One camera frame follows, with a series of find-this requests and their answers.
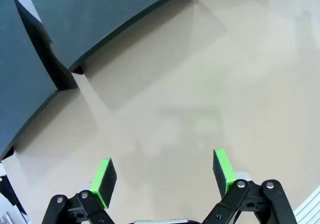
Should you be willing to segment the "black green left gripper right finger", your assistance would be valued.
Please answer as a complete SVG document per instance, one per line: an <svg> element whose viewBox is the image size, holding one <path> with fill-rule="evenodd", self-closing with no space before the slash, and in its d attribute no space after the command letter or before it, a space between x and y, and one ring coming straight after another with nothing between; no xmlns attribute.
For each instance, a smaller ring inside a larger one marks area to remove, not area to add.
<svg viewBox="0 0 320 224"><path fill-rule="evenodd" d="M253 213L260 224L296 224L294 212L281 183L276 179L258 185L236 176L224 149L213 151L212 170L221 201L204 224L235 224L243 212Z"/></svg>

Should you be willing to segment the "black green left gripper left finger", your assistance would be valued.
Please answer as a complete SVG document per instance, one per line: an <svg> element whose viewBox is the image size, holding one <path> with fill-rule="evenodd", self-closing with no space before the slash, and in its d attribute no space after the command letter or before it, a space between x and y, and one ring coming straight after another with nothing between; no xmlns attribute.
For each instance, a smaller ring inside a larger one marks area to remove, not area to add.
<svg viewBox="0 0 320 224"><path fill-rule="evenodd" d="M51 198L43 224L113 224L107 214L116 185L117 174L111 158L104 158L88 189L68 198L57 194Z"/></svg>

